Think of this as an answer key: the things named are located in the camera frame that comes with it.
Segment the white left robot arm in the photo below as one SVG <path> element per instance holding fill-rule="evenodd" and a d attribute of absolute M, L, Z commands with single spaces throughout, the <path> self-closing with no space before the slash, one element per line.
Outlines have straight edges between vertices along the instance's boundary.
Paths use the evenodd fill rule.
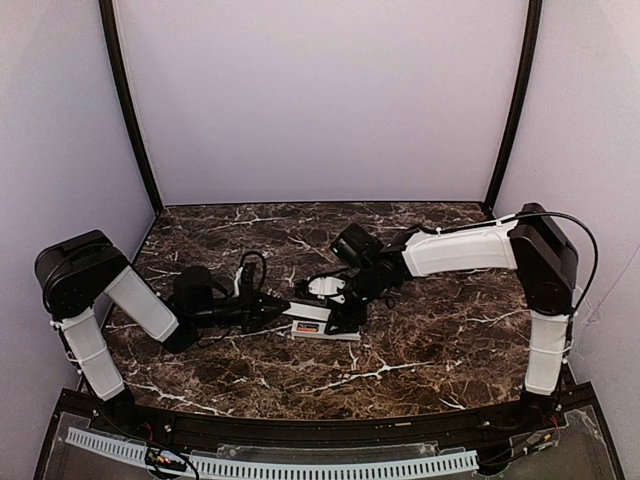
<path fill-rule="evenodd" d="M 97 397 L 108 402 L 127 387 L 97 324 L 94 304 L 109 297 L 152 339 L 171 353 L 181 353 L 200 339 L 203 329 L 238 327 L 261 330 L 291 304 L 263 292 L 255 282 L 255 252 L 245 253 L 232 291 L 212 278 L 209 269 L 192 266 L 179 274 L 173 293 L 162 299 L 100 230 L 93 230 L 41 251 L 34 271 L 45 309 Z"/>

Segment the white remote battery cover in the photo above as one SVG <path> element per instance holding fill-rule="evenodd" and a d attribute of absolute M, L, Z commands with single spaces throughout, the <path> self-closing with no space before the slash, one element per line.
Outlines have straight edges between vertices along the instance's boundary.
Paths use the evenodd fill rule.
<path fill-rule="evenodd" d="M 331 315 L 331 310 L 324 307 L 291 302 L 290 307 L 283 314 L 312 321 L 326 322 Z"/>

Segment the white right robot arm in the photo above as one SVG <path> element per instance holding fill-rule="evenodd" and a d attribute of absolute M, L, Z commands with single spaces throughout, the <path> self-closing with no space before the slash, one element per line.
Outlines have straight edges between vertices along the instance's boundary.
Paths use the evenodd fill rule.
<path fill-rule="evenodd" d="M 561 365 L 569 343 L 579 257 L 555 222 L 555 213 L 528 203 L 510 217 L 450 229 L 421 225 L 383 243 L 352 223 L 331 249 L 354 276 L 337 289 L 326 333 L 354 333 L 367 319 L 369 303 L 392 287 L 441 272 L 513 270 L 531 318 L 528 366 L 516 424 L 541 425 L 557 405 Z"/>

